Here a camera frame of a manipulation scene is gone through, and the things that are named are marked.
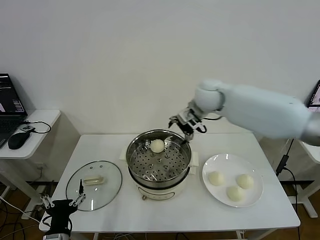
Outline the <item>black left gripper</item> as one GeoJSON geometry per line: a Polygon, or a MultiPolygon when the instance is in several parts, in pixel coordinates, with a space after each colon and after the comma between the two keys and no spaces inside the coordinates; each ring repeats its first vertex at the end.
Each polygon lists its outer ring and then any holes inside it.
{"type": "Polygon", "coordinates": [[[50,218],[50,227],[48,233],[70,233],[73,229],[73,224],[70,215],[78,210],[78,206],[86,198],[84,193],[83,181],[79,181],[78,196],[74,199],[63,199],[52,201],[50,194],[54,181],[52,180],[40,194],[42,204],[47,209],[46,213],[50,218]]]}

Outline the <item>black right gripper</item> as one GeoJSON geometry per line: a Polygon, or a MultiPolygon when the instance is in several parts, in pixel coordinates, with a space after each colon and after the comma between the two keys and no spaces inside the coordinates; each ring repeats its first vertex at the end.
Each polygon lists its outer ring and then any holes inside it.
{"type": "Polygon", "coordinates": [[[189,144],[194,138],[194,131],[202,134],[207,132],[206,126],[202,123],[206,115],[207,113],[201,110],[195,101],[190,101],[185,109],[169,118],[168,126],[176,124],[180,127],[184,134],[181,144],[189,144]]]}

